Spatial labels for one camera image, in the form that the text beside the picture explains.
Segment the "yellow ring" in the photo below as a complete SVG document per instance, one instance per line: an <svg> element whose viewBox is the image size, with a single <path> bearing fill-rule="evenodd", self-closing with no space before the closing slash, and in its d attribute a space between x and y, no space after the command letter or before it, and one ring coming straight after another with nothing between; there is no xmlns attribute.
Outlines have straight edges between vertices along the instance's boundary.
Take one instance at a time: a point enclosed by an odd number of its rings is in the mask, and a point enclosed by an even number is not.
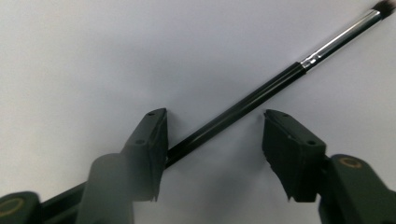
<svg viewBox="0 0 396 224"><path fill-rule="evenodd" d="M359 161L349 157L343 157L339 161L345 166L348 166L350 168L355 168L355 169L361 168L361 163Z"/></svg>
<svg viewBox="0 0 396 224"><path fill-rule="evenodd" d="M14 207L11 209L8 209L6 211L2 211L3 207L6 207L9 203L17 203ZM13 214L14 212L18 211L20 208L23 207L24 200L22 198L13 198L9 199L8 201L5 201L3 203L0 203L0 217L6 217L8 215Z"/></svg>

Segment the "metal ferrule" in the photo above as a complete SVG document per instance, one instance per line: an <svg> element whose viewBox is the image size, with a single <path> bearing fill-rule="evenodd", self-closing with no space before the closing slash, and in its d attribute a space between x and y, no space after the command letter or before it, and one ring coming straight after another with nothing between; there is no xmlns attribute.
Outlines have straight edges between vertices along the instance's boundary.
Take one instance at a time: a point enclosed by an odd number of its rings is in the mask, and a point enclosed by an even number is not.
<svg viewBox="0 0 396 224"><path fill-rule="evenodd" d="M306 71L315 67L318 63L329 57L335 51L343 47L346 43L360 35L368 28L382 20L381 14L377 10L371 9L367 14L362 17L358 22L353 24L343 33L331 40L329 43L315 51L313 54L306 57L300 64Z"/></svg>

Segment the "white background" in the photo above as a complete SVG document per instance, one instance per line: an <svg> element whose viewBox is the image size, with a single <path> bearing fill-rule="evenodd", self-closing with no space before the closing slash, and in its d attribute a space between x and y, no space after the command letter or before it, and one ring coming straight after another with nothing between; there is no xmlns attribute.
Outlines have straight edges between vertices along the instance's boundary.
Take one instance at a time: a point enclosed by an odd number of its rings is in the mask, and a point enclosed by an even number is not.
<svg viewBox="0 0 396 224"><path fill-rule="evenodd" d="M1 1L0 195L31 190L44 202L85 181L157 108L174 146L374 4ZM320 223L317 203L287 201L262 155L267 108L396 189L395 28L384 20L166 170L136 223Z"/></svg>

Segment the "makeup brush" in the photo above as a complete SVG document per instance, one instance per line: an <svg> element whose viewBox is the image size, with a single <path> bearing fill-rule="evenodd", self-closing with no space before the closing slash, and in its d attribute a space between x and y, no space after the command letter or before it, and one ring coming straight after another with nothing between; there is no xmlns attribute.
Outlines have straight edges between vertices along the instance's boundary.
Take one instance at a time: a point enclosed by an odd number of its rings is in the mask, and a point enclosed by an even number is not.
<svg viewBox="0 0 396 224"><path fill-rule="evenodd" d="M311 70L324 59L328 58L356 36L377 24L379 21L382 21L386 17L390 16L393 13L395 6L395 2L391 0L378 2L355 24L346 29L336 38L332 39L330 42L299 63L294 63L285 71L276 77L273 77L267 83L252 92L250 95L230 107L216 118L209 121L204 127L188 136L176 146L169 149L166 167L171 166L175 162L187 156L190 152L194 151L210 138L244 117L247 113L264 103L279 91L289 86L289 84L297 80L299 77L305 75L307 71Z"/></svg>

